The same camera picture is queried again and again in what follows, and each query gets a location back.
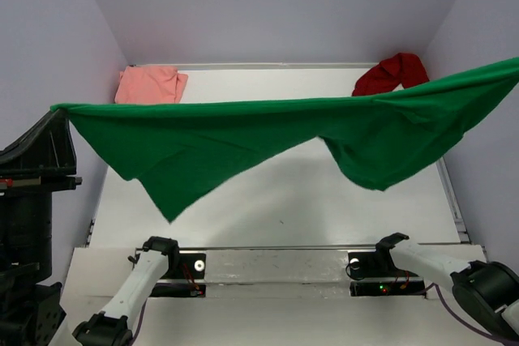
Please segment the green t-shirt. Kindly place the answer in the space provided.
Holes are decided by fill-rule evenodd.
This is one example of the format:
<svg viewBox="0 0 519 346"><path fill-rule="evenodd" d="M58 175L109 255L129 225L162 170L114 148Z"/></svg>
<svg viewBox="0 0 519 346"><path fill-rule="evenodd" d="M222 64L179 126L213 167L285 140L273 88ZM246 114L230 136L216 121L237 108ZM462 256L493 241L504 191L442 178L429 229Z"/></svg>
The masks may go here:
<svg viewBox="0 0 519 346"><path fill-rule="evenodd" d="M314 138L347 179L386 190L436 162L517 82L518 60L510 58L371 96L58 109L173 221L230 178Z"/></svg>

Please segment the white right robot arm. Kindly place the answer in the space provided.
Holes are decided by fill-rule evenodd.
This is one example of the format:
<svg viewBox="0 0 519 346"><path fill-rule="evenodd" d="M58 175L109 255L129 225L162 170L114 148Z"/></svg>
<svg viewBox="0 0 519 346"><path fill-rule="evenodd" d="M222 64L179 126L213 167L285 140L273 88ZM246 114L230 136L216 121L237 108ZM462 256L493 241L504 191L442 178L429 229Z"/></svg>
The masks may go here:
<svg viewBox="0 0 519 346"><path fill-rule="evenodd" d="M518 341L518 274L499 262L467 261L419 245L403 233L375 244L375 269L408 271L450 291L475 322L505 342Z"/></svg>

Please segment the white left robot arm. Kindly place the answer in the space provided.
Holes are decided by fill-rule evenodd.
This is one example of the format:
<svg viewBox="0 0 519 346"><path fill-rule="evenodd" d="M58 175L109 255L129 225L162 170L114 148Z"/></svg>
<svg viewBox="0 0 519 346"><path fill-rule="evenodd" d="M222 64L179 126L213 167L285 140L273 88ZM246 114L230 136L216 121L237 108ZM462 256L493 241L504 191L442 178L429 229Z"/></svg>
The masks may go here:
<svg viewBox="0 0 519 346"><path fill-rule="evenodd" d="M52 195L75 190L76 154L69 121L49 111L1 151L1 343L3 345L131 345L134 323L158 280L179 268L178 242L150 237L115 296L70 330L52 274Z"/></svg>

